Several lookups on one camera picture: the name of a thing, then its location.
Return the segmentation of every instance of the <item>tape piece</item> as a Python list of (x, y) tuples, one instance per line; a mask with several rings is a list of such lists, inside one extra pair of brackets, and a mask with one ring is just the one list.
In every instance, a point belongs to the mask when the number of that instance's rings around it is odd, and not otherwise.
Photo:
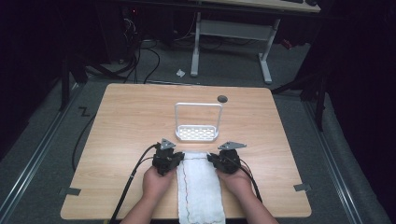
[(78, 196), (80, 192), (81, 192), (81, 189), (61, 188), (61, 190), (59, 191), (59, 195), (64, 196), (66, 194), (69, 194), (69, 195)]
[(311, 185), (309, 185), (309, 184), (300, 184), (300, 185), (294, 185), (294, 189), (296, 191), (303, 190), (303, 191), (307, 192), (307, 191), (311, 190), (312, 188), (311, 188)]

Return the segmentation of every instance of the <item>table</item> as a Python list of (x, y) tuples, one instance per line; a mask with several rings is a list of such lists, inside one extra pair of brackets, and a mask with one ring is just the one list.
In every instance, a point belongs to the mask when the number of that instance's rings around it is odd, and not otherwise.
[[(228, 102), (223, 104), (218, 139), (204, 144), (179, 142), (175, 104), (218, 103), (219, 95), (225, 95)], [(305, 192), (294, 189), (302, 180), (268, 89), (110, 84), (70, 185), (81, 192), (78, 196), (66, 195), (62, 218), (109, 219), (137, 160), (162, 138), (175, 143), (176, 151), (217, 154), (218, 146), (227, 141), (247, 144), (237, 149), (238, 154), (251, 168), (270, 212), (275, 217), (311, 214)], [(150, 165), (151, 161), (145, 161), (139, 167), (118, 218), (123, 218), (141, 197), (143, 173)], [(222, 202), (227, 218), (244, 216), (226, 188), (222, 188)], [(176, 178), (153, 218), (178, 218)]]
[[(307, 3), (292, 3), (280, 0), (200, 0), (209, 3), (229, 4), (243, 7), (265, 7), (277, 10), (291, 10), (298, 12), (319, 13), (320, 7), (311, 7)], [(262, 53), (259, 54), (259, 62), (262, 75), (266, 84), (272, 84), (271, 74), (268, 69), (267, 57), (273, 44), (280, 19), (276, 19), (273, 25), (262, 26), (228, 21), (201, 20), (201, 13), (197, 13), (195, 24), (195, 43), (192, 53), (191, 76), (198, 76), (199, 68), (199, 41), (200, 35), (217, 35), (235, 38), (245, 38), (266, 41)]]

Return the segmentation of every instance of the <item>light wood surface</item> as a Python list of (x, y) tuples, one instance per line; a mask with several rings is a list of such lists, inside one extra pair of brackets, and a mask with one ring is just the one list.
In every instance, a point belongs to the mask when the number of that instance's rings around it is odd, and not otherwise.
[[(179, 142), (175, 135), (176, 103), (217, 103), (225, 95), (219, 138), (208, 144)], [(263, 203), (275, 217), (308, 217), (311, 208), (271, 92), (265, 88), (110, 84), (92, 125), (71, 188), (61, 211), (65, 219), (109, 219), (128, 177), (142, 153), (163, 138), (176, 151), (219, 153), (218, 146), (233, 141), (247, 144), (238, 155), (252, 170)], [(150, 167), (145, 161), (137, 170), (119, 218), (124, 217), (142, 195), (142, 178)], [(226, 217), (243, 217), (235, 197), (222, 188)], [(177, 179), (172, 183), (153, 218), (178, 218)]]
[(219, 4), (239, 5), (244, 7), (264, 7), (271, 9), (297, 11), (297, 12), (320, 12), (320, 7), (311, 7), (306, 2), (292, 3), (281, 0), (199, 0), (201, 2), (211, 2)]

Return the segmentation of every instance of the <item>person's left hand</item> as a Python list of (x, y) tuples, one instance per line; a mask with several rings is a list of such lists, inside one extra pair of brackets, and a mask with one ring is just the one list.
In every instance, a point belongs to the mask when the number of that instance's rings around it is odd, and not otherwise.
[(154, 166), (148, 168), (143, 178), (142, 198), (158, 202), (169, 189), (175, 172), (176, 168), (162, 176), (158, 174)]

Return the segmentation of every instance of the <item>cloth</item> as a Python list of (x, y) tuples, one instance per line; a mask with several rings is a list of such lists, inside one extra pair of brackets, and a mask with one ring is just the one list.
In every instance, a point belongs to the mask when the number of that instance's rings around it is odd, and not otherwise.
[(221, 188), (213, 163), (206, 153), (184, 152), (177, 167), (180, 224), (225, 223)]

